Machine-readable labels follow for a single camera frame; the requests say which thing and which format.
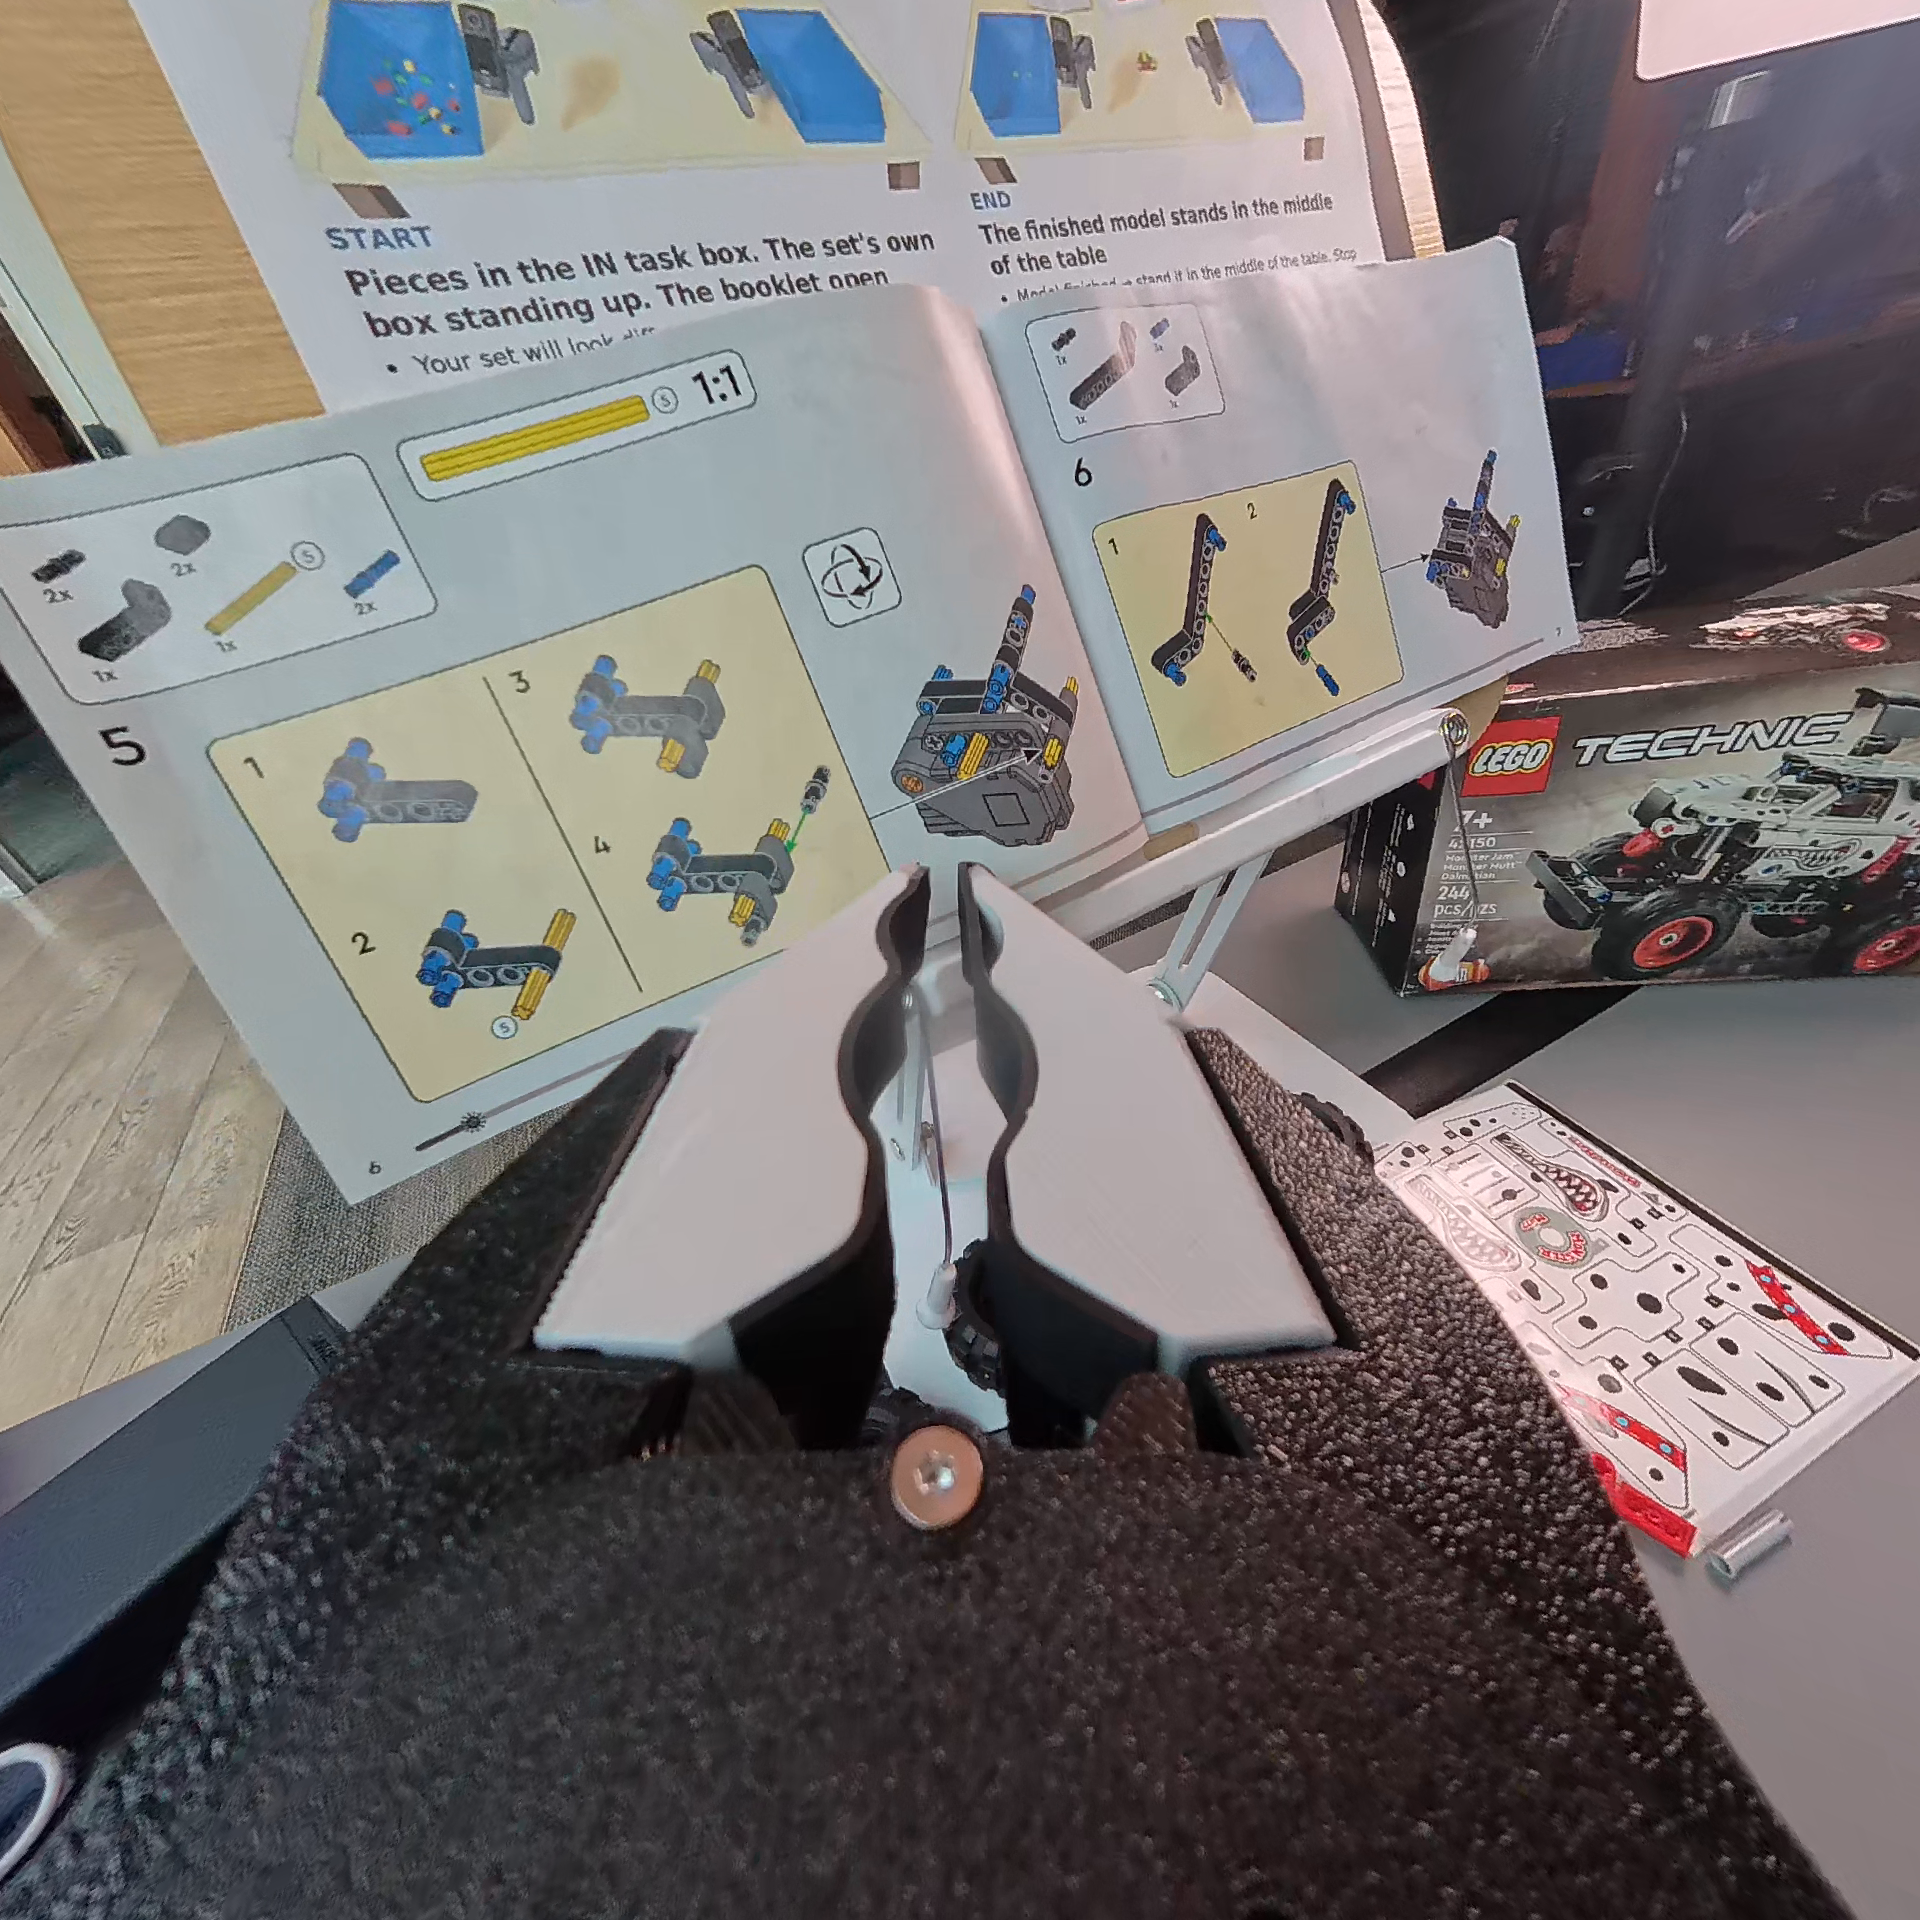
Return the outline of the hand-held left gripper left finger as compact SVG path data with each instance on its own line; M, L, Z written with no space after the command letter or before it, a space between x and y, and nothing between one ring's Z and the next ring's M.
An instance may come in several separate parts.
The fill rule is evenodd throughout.
M747 1373L804 1449L858 1441L897 1310L873 1105L906 1056L929 901L906 867L708 1011L568 1259L542 1352Z

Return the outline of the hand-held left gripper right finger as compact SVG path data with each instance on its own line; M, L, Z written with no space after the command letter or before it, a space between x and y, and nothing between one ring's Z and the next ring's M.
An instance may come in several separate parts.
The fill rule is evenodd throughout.
M1338 1333L1178 1019L987 869L959 874L1001 1116L983 1302L1010 1438L1078 1448L1129 1376Z

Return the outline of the toy instruction booklet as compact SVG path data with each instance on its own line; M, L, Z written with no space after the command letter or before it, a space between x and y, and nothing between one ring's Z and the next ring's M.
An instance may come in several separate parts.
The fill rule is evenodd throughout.
M1516 254L740 306L4 484L4 670L334 1182L887 872L1033 901L1577 635Z

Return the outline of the white book stand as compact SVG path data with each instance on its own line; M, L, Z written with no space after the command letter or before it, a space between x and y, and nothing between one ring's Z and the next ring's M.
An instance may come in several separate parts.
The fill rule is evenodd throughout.
M1155 858L1131 856L1106 878L1080 883L1036 909L1145 988L1192 1044L1203 1029L1220 1029L1283 1089L1339 1107L1383 1144L1408 1124L1403 1109L1210 969L1278 849L1296 849L1366 801L1440 768L1466 726L1455 708L1418 712L1170 833ZM897 1116L880 1124L897 1155L887 1193L899 1281L882 1380L918 1393L959 1424L998 1430L1006 1420L1001 1403L968 1380L944 1344L954 1261L970 1242L987 1240L987 1162L1001 1131L976 1065L974 995L954 924L929 938L907 998L897 1093Z

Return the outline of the sticker sheet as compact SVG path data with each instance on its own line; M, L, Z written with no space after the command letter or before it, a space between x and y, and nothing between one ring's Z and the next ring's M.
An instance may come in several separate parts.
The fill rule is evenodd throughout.
M1377 1172L1496 1306L1579 1445L1700 1554L1915 1378L1915 1347L1516 1084Z

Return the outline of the toy set box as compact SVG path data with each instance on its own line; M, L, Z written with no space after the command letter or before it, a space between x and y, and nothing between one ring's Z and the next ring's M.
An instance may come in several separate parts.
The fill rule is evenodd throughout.
M1335 909L1403 995L1919 964L1919 587L1588 622L1361 808Z

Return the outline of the tape roll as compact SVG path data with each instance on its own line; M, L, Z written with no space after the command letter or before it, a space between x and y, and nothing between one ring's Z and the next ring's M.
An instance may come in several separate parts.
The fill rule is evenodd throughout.
M20 1742L2 1755L0 1876L9 1880L49 1834L75 1785L74 1758L54 1745Z

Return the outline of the white light panel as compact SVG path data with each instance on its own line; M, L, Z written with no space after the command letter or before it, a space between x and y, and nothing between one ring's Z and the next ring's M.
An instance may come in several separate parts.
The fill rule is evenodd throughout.
M1666 80L1919 19L1919 3L1639 3L1635 73Z

